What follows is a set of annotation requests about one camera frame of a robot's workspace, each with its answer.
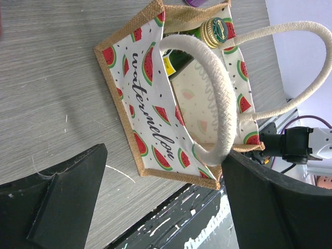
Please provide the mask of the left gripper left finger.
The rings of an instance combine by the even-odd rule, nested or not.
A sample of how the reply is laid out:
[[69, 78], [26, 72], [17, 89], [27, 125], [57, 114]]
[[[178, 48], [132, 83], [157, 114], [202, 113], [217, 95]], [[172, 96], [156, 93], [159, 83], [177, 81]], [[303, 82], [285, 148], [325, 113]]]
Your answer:
[[84, 248], [107, 159], [105, 144], [1, 185], [1, 248]]

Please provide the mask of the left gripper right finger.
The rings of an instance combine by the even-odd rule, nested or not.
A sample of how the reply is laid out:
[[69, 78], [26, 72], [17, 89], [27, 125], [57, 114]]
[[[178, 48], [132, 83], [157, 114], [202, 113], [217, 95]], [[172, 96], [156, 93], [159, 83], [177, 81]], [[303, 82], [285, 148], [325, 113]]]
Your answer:
[[331, 190], [232, 151], [223, 179], [240, 248], [331, 248]]

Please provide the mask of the green glass bottle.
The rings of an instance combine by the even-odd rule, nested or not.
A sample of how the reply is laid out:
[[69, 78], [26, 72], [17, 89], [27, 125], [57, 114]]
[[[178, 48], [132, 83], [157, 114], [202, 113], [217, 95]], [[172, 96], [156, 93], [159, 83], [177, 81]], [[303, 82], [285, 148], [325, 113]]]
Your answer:
[[216, 49], [230, 37], [226, 22], [220, 17], [204, 21], [193, 30], [167, 34], [161, 40], [163, 63], [171, 79], [195, 58]]

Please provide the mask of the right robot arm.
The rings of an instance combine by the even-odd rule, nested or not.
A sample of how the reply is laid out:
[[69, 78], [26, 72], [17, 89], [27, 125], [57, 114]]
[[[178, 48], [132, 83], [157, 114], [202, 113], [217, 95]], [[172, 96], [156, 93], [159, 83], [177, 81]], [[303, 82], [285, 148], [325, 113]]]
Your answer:
[[283, 134], [264, 133], [265, 156], [281, 157], [294, 164], [307, 164], [309, 160], [331, 159], [331, 129], [293, 127]]

